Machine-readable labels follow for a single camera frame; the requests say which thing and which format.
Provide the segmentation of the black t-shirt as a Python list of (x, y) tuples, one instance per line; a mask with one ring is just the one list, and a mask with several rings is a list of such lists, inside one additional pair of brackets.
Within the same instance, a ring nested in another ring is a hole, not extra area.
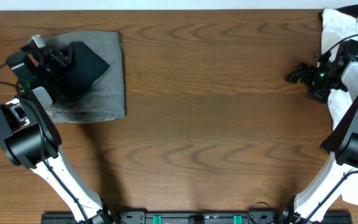
[(109, 68), (109, 64), (84, 42), (71, 42), (67, 47), (71, 63), (60, 76), (59, 88), (64, 101), (74, 102), (87, 93), (93, 83)]

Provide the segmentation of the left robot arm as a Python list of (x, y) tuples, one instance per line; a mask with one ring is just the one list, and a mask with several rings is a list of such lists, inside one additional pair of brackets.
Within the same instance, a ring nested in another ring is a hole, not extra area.
[(68, 162), (45, 110), (79, 99), (109, 65), (83, 42), (60, 50), (28, 44), (5, 64), (18, 78), (13, 100), (0, 105), (0, 145), (6, 157), (43, 178), (69, 206), (75, 223), (119, 223)]

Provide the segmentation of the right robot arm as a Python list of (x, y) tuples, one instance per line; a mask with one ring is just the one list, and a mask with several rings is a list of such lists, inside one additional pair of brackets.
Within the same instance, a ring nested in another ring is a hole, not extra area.
[(321, 102), (327, 102), (331, 90), (343, 90), (351, 97), (350, 107), (321, 143), (329, 154), (327, 162), (277, 218), (278, 223), (320, 223), (338, 197), (358, 205), (358, 57), (341, 56), (318, 67), (302, 63), (286, 81), (304, 83)]

